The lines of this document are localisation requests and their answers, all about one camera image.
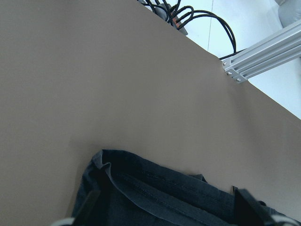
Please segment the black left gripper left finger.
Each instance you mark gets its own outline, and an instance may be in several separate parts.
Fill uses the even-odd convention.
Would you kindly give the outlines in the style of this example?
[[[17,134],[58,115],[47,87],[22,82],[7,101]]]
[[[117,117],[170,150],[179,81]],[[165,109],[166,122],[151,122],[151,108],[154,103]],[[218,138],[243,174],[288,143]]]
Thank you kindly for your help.
[[[91,219],[94,208],[98,202],[101,191],[91,191],[83,205],[81,206],[79,212],[77,213],[73,225],[74,226],[86,226]]]

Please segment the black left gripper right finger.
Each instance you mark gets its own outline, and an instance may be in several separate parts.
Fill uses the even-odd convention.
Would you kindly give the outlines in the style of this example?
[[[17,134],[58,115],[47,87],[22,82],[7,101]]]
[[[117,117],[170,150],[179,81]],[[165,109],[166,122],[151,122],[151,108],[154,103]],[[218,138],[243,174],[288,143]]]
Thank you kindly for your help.
[[[246,190],[234,188],[234,220],[238,226],[279,226]]]

